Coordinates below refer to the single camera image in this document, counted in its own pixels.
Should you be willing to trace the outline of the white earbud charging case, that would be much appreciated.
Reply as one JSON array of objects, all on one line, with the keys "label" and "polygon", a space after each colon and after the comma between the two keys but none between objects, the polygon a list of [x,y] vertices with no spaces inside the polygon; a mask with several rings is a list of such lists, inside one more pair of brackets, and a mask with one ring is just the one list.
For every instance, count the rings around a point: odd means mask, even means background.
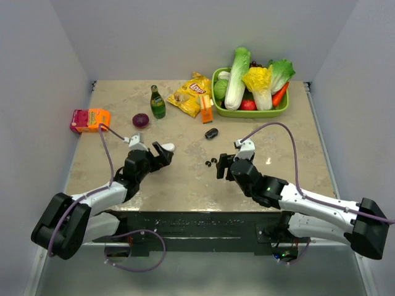
[{"label": "white earbud charging case", "polygon": [[162,144],[161,147],[163,148],[163,150],[166,150],[169,152],[175,151],[175,144],[173,144],[173,143]]}]

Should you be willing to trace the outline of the black earbud charging case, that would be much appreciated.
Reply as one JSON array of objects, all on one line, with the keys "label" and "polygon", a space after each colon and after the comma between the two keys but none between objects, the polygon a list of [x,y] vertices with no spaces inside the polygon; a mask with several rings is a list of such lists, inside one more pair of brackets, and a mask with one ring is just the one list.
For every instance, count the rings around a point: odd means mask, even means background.
[{"label": "black earbud charging case", "polygon": [[212,140],[213,138],[218,136],[218,129],[217,128],[211,128],[204,134],[205,138],[207,140]]}]

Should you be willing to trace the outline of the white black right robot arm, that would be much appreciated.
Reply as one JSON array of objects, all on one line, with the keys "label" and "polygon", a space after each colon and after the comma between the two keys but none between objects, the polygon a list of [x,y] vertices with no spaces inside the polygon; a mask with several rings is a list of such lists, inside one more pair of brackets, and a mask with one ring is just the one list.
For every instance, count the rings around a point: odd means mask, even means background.
[{"label": "white black right robot arm", "polygon": [[275,226],[279,241],[322,238],[348,245],[369,259],[382,259],[390,222],[375,201],[337,200],[302,191],[283,179],[262,175],[250,160],[235,155],[220,154],[216,167],[218,179],[235,181],[259,205],[284,211]]}]

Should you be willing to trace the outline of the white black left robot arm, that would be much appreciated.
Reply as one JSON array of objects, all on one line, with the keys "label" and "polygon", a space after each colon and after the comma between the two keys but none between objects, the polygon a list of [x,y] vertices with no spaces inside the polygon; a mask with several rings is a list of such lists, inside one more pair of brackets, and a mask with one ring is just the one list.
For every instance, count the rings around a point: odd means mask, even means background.
[{"label": "white black left robot arm", "polygon": [[171,164],[175,145],[158,142],[152,145],[157,155],[149,149],[130,150],[124,166],[102,187],[82,194],[54,195],[33,228],[31,241],[46,249],[50,256],[64,260],[74,256],[82,244],[101,237],[123,241],[128,227],[107,209],[129,201],[149,173]]}]

